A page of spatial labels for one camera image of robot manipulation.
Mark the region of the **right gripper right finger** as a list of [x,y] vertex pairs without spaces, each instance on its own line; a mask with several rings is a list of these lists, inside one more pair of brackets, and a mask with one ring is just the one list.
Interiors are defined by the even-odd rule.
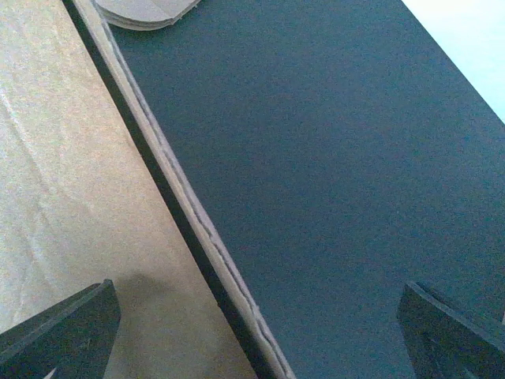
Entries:
[[417,378],[503,378],[504,324],[407,282],[397,320]]

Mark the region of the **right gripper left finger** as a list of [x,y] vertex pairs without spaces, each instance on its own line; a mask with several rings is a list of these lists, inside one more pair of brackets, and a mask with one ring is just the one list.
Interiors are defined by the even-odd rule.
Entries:
[[103,378],[121,320],[111,280],[1,334],[2,378]]

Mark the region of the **cardboard box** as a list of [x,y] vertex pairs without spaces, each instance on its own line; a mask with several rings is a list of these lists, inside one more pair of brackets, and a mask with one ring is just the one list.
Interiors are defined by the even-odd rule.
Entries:
[[292,378],[93,1],[1,4],[1,328],[112,280],[108,378]]

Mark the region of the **stack of flat cardboard blanks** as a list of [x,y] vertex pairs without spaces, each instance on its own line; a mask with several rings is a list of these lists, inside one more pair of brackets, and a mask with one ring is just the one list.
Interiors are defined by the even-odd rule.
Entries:
[[154,31],[174,25],[200,0],[97,0],[109,24],[134,31]]

